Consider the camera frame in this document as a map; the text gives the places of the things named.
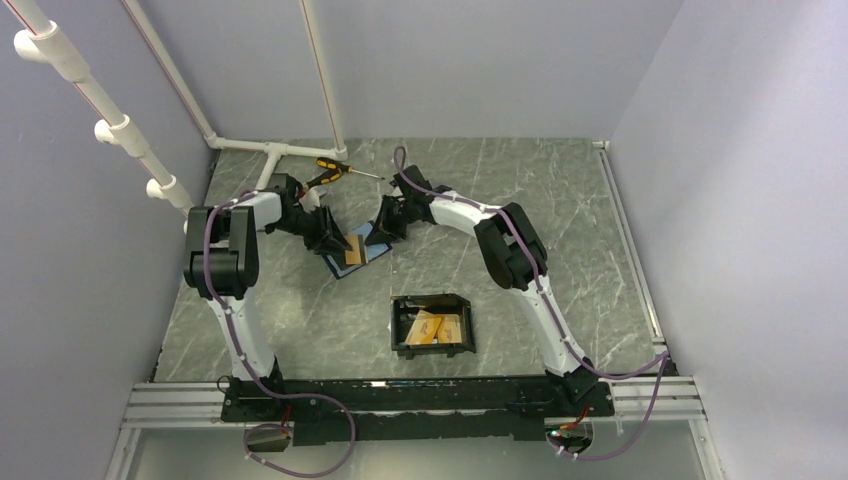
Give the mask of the blue leather card holder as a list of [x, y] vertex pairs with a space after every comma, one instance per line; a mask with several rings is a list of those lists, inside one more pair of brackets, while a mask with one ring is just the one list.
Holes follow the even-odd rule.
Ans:
[[344, 278], [356, 270], [359, 270], [371, 262], [383, 257], [391, 251], [392, 247], [387, 243], [367, 245], [366, 238], [372, 232], [374, 224], [368, 222], [351, 230], [345, 235], [345, 239], [351, 248], [340, 255], [322, 254], [325, 264], [336, 279]]

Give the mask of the black plastic card tray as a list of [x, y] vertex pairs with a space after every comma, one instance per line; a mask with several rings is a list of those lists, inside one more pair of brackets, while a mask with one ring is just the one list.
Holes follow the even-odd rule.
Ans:
[[391, 350], [408, 360], [477, 351], [472, 304], [454, 293], [392, 297], [389, 330]]

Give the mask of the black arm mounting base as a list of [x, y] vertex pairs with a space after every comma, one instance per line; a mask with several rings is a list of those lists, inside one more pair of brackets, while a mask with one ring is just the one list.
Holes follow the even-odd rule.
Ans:
[[223, 390], [226, 424], [287, 424], [297, 446], [329, 442], [510, 437], [541, 441], [557, 419], [611, 417], [601, 382], [569, 402], [544, 375], [382, 380], [284, 380], [284, 398], [249, 381]]

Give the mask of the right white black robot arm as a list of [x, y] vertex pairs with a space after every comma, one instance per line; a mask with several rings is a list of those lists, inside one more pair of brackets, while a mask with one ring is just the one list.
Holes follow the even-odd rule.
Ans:
[[365, 243], [390, 244], [407, 238], [408, 226], [427, 222], [465, 233], [478, 244], [495, 284], [513, 294], [540, 341], [546, 375], [554, 385], [557, 411], [574, 415], [585, 407], [599, 376], [566, 324], [552, 293], [547, 251], [517, 203], [479, 203], [455, 190], [434, 188], [415, 165], [394, 175], [397, 191], [385, 195]]

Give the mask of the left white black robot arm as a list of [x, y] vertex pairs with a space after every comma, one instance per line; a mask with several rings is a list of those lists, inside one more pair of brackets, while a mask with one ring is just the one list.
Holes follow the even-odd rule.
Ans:
[[282, 231], [300, 237], [316, 255], [342, 259], [352, 246], [314, 191], [339, 177], [331, 171], [302, 184], [285, 174], [280, 186], [193, 207], [188, 214], [185, 283], [207, 301], [222, 326], [233, 377], [256, 383], [247, 404], [264, 420], [285, 411], [288, 394], [251, 293], [260, 273], [258, 235]]

